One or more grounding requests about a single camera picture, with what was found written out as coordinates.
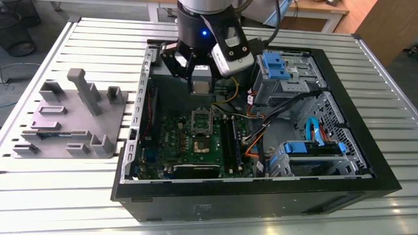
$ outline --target chip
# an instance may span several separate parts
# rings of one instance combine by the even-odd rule
[[[210,138],[194,138],[194,152],[196,153],[210,152]]]

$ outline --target blue cable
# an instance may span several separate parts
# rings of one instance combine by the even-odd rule
[[[18,102],[15,102],[15,103],[13,103],[13,104],[6,104],[6,105],[2,105],[2,106],[0,106],[0,108],[5,108],[5,107],[9,107],[9,106],[13,106],[13,105],[15,105],[15,104],[18,104]]]
[[[312,124],[314,124],[316,140],[318,141],[320,146],[325,146],[326,144],[321,138],[320,122],[316,117],[309,117],[306,121],[306,140],[312,140]]]

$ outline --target open computer tower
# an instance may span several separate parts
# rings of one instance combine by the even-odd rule
[[[322,50],[270,47],[214,94],[209,68],[192,94],[160,45],[142,71],[113,189],[139,221],[332,213],[401,189]]]

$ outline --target black trash bin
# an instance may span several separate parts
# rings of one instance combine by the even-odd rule
[[[2,0],[9,12],[22,16],[22,24],[34,27],[41,24],[41,17],[33,0]]]
[[[29,29],[22,25],[22,17],[13,12],[0,12],[0,46],[15,57],[30,55],[37,50]]]

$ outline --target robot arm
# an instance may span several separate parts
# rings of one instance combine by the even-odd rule
[[[250,67],[254,56],[268,46],[261,39],[248,40],[232,3],[233,0],[178,2],[180,39],[172,45],[164,45],[161,55],[173,76],[188,80],[190,92],[194,92],[196,65],[210,67],[213,92],[217,80]],[[188,60],[186,67],[176,59],[177,52]]]

